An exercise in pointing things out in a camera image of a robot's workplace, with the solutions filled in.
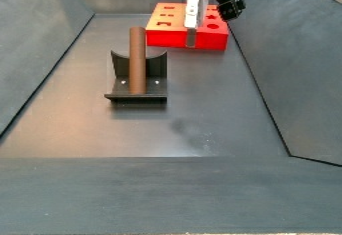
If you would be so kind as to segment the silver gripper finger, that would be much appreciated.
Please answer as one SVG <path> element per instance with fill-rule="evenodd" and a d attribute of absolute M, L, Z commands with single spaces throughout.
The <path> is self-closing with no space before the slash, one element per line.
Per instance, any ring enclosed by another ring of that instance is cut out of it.
<path fill-rule="evenodd" d="M 185 46 L 195 47 L 196 29 L 203 23 L 208 0 L 185 0 L 184 27 L 187 29 Z"/>

